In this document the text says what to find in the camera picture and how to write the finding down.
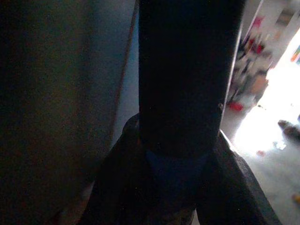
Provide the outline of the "red plastic object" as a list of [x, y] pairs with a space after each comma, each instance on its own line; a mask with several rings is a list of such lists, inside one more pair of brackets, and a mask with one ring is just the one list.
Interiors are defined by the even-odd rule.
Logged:
[[243, 105], [240, 104], [239, 102], [230, 102], [228, 104], [228, 106], [229, 106], [230, 109], [238, 111], [238, 112], [243, 110]]

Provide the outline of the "green broom blue handle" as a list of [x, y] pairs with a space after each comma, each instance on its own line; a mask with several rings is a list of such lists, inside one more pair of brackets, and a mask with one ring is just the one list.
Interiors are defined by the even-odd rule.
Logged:
[[244, 5], [140, 0], [140, 138], [162, 199], [198, 189], [217, 140]]

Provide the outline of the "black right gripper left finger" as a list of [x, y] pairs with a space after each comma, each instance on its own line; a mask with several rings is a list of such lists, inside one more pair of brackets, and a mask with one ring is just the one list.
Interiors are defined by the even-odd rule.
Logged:
[[95, 177], [78, 225], [150, 225], [158, 187], [139, 137], [139, 114], [132, 116]]

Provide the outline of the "dark slipper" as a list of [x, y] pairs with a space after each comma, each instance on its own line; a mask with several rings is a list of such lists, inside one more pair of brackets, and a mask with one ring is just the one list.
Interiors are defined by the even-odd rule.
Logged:
[[279, 120], [277, 124], [282, 129], [285, 136], [300, 141], [300, 128], [296, 125], [286, 120]]

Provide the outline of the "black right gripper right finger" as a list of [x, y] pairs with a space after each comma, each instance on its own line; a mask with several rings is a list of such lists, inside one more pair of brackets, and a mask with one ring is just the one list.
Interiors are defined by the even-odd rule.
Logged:
[[220, 131], [203, 168], [200, 225], [282, 225], [247, 162]]

